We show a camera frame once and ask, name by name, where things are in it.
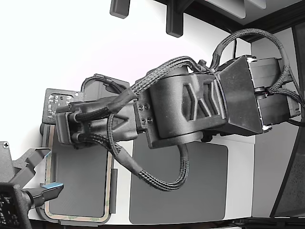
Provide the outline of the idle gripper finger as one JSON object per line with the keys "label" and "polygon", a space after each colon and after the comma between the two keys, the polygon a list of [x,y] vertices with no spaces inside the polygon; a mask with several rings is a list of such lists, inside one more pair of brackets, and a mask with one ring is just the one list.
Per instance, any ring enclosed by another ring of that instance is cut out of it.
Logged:
{"label": "idle gripper finger", "polygon": [[45,202],[57,198],[63,188],[63,183],[53,182],[36,188],[23,189],[22,197],[29,208],[38,208]]}
{"label": "idle gripper finger", "polygon": [[23,188],[35,176],[35,167],[51,152],[49,148],[28,149],[20,158],[12,162],[14,177],[11,182]]}

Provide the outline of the black working gripper body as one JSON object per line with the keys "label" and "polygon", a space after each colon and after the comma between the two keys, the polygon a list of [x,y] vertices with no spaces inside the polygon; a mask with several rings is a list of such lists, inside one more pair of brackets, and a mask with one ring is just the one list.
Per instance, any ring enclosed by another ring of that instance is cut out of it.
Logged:
{"label": "black working gripper body", "polygon": [[[66,106],[57,107],[55,126],[61,144],[82,147],[94,139],[104,141],[107,137],[108,118],[89,118],[76,121],[79,114],[91,113],[107,106],[129,83],[104,75],[86,78],[79,92],[78,99],[70,101]],[[128,103],[113,117],[112,135],[115,142],[129,141],[137,138],[134,106]]]}

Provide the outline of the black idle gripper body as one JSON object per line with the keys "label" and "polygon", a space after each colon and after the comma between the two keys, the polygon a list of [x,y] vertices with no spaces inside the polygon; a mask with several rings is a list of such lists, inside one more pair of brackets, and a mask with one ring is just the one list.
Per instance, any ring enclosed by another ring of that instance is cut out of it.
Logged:
{"label": "black idle gripper body", "polygon": [[0,142],[0,182],[9,183],[15,177],[15,166],[10,154],[7,141]]}

